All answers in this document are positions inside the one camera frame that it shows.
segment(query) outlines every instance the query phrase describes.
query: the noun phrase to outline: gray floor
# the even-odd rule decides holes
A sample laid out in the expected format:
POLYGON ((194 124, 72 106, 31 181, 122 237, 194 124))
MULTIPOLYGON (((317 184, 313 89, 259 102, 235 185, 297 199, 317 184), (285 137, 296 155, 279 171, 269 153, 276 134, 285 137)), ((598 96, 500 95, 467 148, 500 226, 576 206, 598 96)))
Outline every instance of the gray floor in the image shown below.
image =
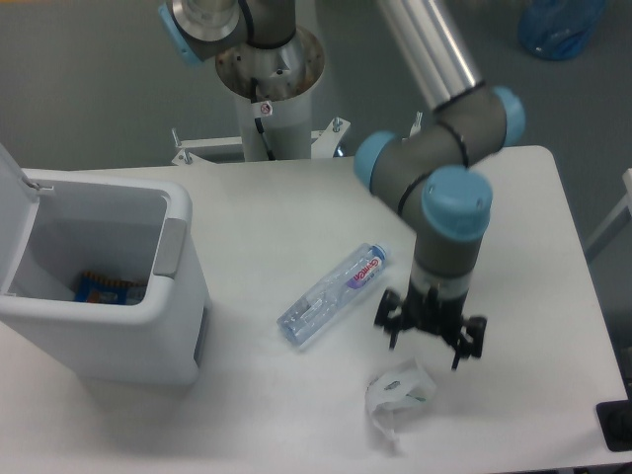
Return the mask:
MULTIPOLYGON (((166 165, 174 155, 172 126, 183 139, 237 134, 213 65, 181 62, 156 15, 160 3, 0 5, 0 142, 23 167, 166 165)), ((488 82, 522 97, 522 144, 554 153, 584 241, 623 196, 621 174, 632 167, 632 2, 611 0, 588 48, 567 62, 541 61, 519 47, 522 1, 447 3, 488 82)), ((297 4, 299 22, 317 34, 328 57, 314 127, 337 115, 350 120, 351 151, 376 129, 406 133, 423 101, 373 2, 297 4)), ((630 227, 592 265, 621 347, 632 345, 630 227)))

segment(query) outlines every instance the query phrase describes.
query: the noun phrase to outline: crumpled paper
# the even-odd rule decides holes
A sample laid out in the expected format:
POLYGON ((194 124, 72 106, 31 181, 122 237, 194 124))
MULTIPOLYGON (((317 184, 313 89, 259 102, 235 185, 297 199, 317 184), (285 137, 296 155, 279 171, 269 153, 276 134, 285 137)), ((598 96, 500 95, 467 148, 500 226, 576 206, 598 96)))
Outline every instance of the crumpled paper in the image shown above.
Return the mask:
POLYGON ((391 442, 397 441, 393 422, 395 410, 417 408, 428 403, 436 384, 414 359, 387 370, 366 388, 364 405, 375 427, 391 442))

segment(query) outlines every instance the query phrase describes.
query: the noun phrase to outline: blue container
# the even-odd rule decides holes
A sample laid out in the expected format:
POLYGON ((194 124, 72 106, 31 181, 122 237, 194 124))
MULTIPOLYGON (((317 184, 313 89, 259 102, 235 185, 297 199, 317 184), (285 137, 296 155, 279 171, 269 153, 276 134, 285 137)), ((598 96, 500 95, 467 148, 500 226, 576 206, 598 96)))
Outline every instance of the blue container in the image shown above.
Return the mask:
POLYGON ((543 59, 577 56, 593 34, 605 0, 532 0, 518 25, 520 43, 543 59))

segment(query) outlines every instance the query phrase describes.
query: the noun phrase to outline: bottle label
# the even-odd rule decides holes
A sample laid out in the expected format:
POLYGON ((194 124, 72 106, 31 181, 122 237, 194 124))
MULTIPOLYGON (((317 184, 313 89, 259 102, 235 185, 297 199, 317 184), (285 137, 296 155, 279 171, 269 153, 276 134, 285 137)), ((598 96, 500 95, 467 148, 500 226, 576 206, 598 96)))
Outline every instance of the bottle label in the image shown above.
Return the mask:
POLYGON ((382 270, 384 262, 379 257, 373 257, 359 272, 357 272, 349 281, 349 288, 358 289, 369 283, 382 270))

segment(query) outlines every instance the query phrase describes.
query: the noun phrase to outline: robotic arm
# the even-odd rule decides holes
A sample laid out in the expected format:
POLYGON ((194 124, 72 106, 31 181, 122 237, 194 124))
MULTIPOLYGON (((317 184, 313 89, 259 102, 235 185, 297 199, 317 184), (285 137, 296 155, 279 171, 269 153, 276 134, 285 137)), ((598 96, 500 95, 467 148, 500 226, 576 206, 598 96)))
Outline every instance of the robotic arm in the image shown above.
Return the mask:
MULTIPOLYGON (((487 324, 462 315, 492 202, 487 181, 467 168, 515 143, 524 111, 508 89, 487 87, 440 0, 378 4, 435 124, 405 141, 374 133, 355 156, 357 177, 417 232, 408 294, 402 300, 388 289, 375 324, 391 349, 413 328, 442 337, 454 348, 455 369, 481 356, 487 324)), ((245 97, 250 90, 253 102, 296 97, 317 80, 307 64, 322 53, 297 42, 293 0, 173 0, 160 12, 187 60, 239 45, 231 58, 245 62, 236 68, 241 92, 231 89, 245 97), (305 60, 309 50, 317 52, 305 60)))
POLYGON ((487 181, 467 168, 517 141, 524 111, 511 91, 485 85, 440 1, 379 6, 435 124, 406 141, 377 132, 355 156, 359 179, 417 232, 408 295, 386 290, 375 325, 390 335, 391 349, 400 331, 441 336, 454 348, 456 369, 462 358, 481 356, 487 325, 462 315, 492 203, 487 181))

